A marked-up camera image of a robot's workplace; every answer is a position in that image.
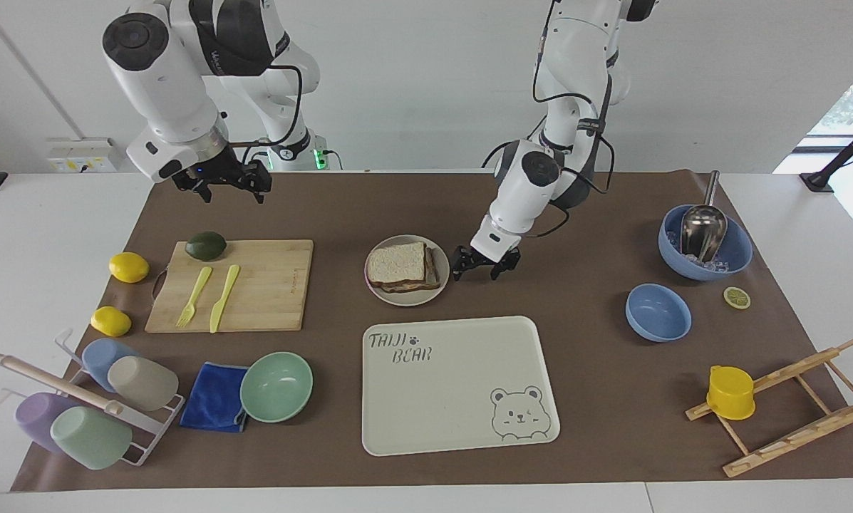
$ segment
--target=wooden cutting board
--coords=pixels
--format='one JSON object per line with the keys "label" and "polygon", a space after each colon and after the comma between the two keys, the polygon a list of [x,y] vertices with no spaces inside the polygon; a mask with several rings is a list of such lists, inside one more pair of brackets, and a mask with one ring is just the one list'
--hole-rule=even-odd
{"label": "wooden cutting board", "polygon": [[[306,287],[312,263],[311,240],[227,241],[221,259],[195,260],[176,243],[166,282],[150,311],[144,331],[149,333],[207,333],[211,308],[220,299],[233,264],[241,267],[218,331],[299,331],[306,306]],[[176,328],[182,307],[188,302],[198,273],[204,266],[214,270],[195,302],[195,317]]]}

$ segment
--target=brown tablecloth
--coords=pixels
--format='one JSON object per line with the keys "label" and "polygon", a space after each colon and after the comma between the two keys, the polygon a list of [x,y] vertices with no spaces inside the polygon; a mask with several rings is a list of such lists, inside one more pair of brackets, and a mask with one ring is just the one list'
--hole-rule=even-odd
{"label": "brown tablecloth", "polygon": [[[249,365],[273,351],[293,351],[315,374],[309,404],[289,422],[250,421],[238,435],[175,425],[140,468],[120,463],[88,471],[32,445],[12,490],[725,480],[720,467],[740,456],[736,446],[713,415],[690,422],[683,414],[702,402],[710,365],[735,365],[758,377],[814,348],[758,253],[744,272],[716,283],[684,279],[661,260],[661,218],[674,205],[701,198],[706,179],[686,171],[618,175],[611,194],[593,195],[554,236],[524,240],[514,272],[491,282],[487,267],[470,271],[414,309],[387,305],[367,290],[362,265],[368,251],[394,234],[429,237],[447,253],[468,243],[495,197],[490,176],[275,175],[274,191],[260,206],[235,189],[218,187],[214,202],[203,204],[169,182],[158,185],[125,248],[142,254],[152,275],[138,285],[110,280],[100,300],[132,316],[132,332],[121,340],[174,370],[186,397],[205,361]],[[723,192],[717,204],[739,219]],[[549,210],[538,230],[559,221]],[[228,239],[315,241],[302,331],[143,331],[153,279],[173,244],[204,230]],[[683,340],[653,344],[629,328],[626,296],[644,282],[669,286],[686,299],[693,329]],[[748,290],[752,308],[735,311],[723,302],[730,285]],[[363,450],[365,329],[505,315],[537,324],[562,425],[556,441],[402,457]],[[81,347],[97,337],[88,329]],[[807,380],[830,407],[845,405],[825,370],[808,373]],[[735,423],[751,448],[822,415],[792,382],[758,400],[755,416]],[[742,478],[814,477],[853,477],[853,426]]]}

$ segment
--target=small blue bowl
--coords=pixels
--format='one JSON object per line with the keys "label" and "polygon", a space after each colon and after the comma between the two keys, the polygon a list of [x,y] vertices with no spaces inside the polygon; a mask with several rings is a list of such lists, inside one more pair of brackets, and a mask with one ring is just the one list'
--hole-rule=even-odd
{"label": "small blue bowl", "polygon": [[683,216],[693,207],[690,204],[681,204],[680,207],[675,207],[667,213],[661,222],[661,231],[657,236],[657,246],[661,250],[661,257],[664,262],[670,266],[681,276],[686,276],[688,279],[697,281],[715,281],[724,279],[727,276],[732,276],[749,265],[753,260],[753,243],[749,240],[746,231],[736,224],[731,218],[727,218],[727,234],[723,237],[723,243],[720,244],[720,249],[714,256],[715,260],[726,262],[729,270],[727,271],[710,271],[704,267],[697,266],[691,263],[686,257],[680,253],[680,249],[670,243],[667,237],[667,232],[673,232],[677,237],[680,237],[680,227],[683,224]]}
{"label": "small blue bowl", "polygon": [[693,314],[683,298],[655,283],[636,286],[629,292],[626,319],[638,335],[652,342],[680,340],[693,327]]}

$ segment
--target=cream cutting mat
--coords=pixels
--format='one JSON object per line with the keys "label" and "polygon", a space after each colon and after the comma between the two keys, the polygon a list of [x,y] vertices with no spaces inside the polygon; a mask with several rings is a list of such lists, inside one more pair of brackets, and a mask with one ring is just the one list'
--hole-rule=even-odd
{"label": "cream cutting mat", "polygon": [[[218,331],[299,331],[311,263],[311,240],[227,241],[221,259],[212,262],[193,259],[185,253],[185,243],[178,242],[144,329],[149,333],[209,332],[211,308],[223,292],[227,270],[237,264],[241,269]],[[176,328],[204,266],[214,270],[195,302],[195,317],[185,328]]]}
{"label": "cream cutting mat", "polygon": [[527,317],[380,324],[362,344],[362,444],[371,455],[559,435],[537,326]]}

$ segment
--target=yellow lemon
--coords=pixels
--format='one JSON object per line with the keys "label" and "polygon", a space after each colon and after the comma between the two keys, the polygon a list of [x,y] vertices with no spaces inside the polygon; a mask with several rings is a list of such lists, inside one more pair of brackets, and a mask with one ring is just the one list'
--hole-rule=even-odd
{"label": "yellow lemon", "polygon": [[749,308],[749,305],[752,304],[752,299],[749,299],[749,294],[746,294],[746,291],[743,289],[736,288],[736,286],[729,286],[726,289],[723,289],[723,300],[727,301],[727,304],[733,306],[733,308],[738,309],[739,311],[744,311]]}
{"label": "yellow lemon", "polygon": [[138,283],[150,272],[147,260],[140,254],[126,251],[110,259],[110,274],[125,283]]}
{"label": "yellow lemon", "polygon": [[91,326],[107,337],[121,337],[132,328],[132,319],[115,306],[101,306],[93,312]]}

